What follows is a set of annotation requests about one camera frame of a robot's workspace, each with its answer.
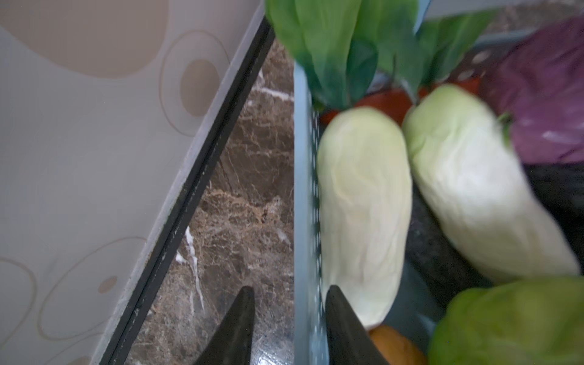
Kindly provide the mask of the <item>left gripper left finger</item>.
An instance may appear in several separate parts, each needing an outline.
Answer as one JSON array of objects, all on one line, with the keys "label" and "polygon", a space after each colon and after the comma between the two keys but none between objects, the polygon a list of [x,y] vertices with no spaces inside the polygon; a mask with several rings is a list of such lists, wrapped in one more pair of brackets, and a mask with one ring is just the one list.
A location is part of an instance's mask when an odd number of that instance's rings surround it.
[{"label": "left gripper left finger", "polygon": [[195,365],[249,365],[255,318],[254,290],[241,287]]}]

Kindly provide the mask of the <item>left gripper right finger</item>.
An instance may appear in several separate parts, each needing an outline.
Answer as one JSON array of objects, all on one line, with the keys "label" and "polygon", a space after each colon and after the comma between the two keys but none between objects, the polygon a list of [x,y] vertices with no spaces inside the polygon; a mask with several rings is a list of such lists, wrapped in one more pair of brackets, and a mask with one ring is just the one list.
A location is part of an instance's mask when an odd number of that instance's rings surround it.
[{"label": "left gripper right finger", "polygon": [[330,286],[325,298],[325,325],[331,365],[389,365],[337,285]]}]

